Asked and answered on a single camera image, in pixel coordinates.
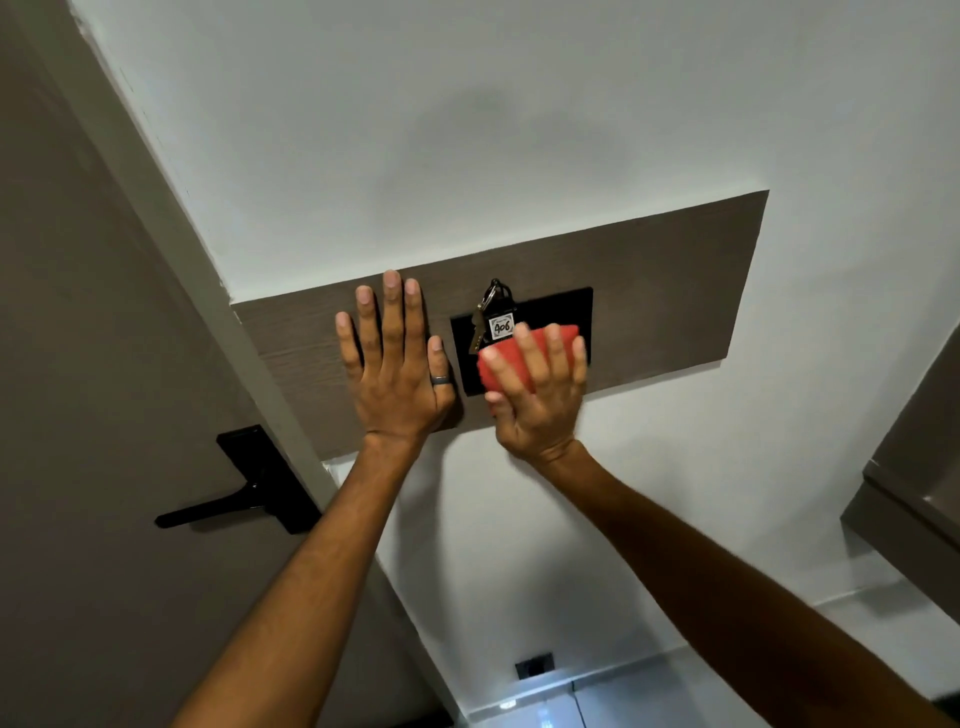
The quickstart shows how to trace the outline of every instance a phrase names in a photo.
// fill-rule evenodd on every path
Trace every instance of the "brown door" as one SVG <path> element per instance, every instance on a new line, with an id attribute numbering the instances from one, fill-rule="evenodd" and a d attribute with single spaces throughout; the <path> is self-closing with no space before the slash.
<path id="1" fill-rule="evenodd" d="M 0 724 L 162 725 L 299 538 L 154 526 L 242 485 L 214 438 L 258 413 L 3 20 Z M 322 723 L 435 706 L 370 604 L 357 627 Z"/>

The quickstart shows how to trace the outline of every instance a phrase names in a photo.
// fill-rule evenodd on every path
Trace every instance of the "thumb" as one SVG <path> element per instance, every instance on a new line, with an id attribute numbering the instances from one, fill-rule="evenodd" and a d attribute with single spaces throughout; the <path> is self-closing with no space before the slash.
<path id="1" fill-rule="evenodd" d="M 496 439 L 501 443 L 511 439 L 516 432 L 516 420 L 514 419 L 514 409 L 510 406 L 507 398 L 499 392 L 488 392 L 484 399 L 490 406 L 490 413 L 496 420 Z"/>

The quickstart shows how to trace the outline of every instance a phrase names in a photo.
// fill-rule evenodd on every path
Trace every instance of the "door lever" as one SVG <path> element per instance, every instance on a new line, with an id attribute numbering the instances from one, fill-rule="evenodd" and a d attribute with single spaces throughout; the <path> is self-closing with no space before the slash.
<path id="1" fill-rule="evenodd" d="M 263 508 L 287 533 L 305 533 L 321 512 L 290 470 L 270 436 L 260 425 L 217 435 L 217 445 L 247 479 L 236 493 L 157 516 L 154 523 L 171 528 L 225 513 Z"/>

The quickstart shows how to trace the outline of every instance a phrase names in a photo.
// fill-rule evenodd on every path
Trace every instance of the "red object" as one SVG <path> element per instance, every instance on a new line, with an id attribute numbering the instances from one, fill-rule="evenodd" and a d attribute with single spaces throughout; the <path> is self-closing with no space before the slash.
<path id="1" fill-rule="evenodd" d="M 534 341 L 537 343 L 540 351 L 546 356 L 546 329 L 535 328 L 530 334 L 534 337 Z M 571 369 L 573 368 L 573 340 L 577 338 L 579 334 L 580 328 L 577 326 L 560 327 L 560 335 L 564 339 L 566 361 Z M 533 379 L 530 378 L 527 365 L 523 362 L 523 353 L 520 351 L 520 347 L 516 345 L 516 339 L 510 338 L 504 341 L 498 341 L 495 344 L 484 347 L 484 349 L 496 349 L 497 352 L 510 363 L 510 366 L 514 368 L 517 376 L 520 377 L 520 381 L 523 382 L 523 386 L 530 392 L 534 391 Z M 503 392 L 503 387 L 500 386 L 500 382 L 496 380 L 493 372 L 490 371 L 490 365 L 484 359 L 483 355 L 477 357 L 477 369 L 480 370 L 480 381 L 483 382 L 488 392 Z"/>

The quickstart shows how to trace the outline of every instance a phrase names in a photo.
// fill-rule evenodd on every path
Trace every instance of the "keychain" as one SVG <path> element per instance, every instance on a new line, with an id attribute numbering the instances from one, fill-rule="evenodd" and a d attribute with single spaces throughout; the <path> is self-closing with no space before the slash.
<path id="1" fill-rule="evenodd" d="M 470 353 L 478 353 L 483 347 L 514 335 L 516 303 L 510 287 L 499 279 L 490 281 L 490 287 L 473 311 L 473 338 Z"/>

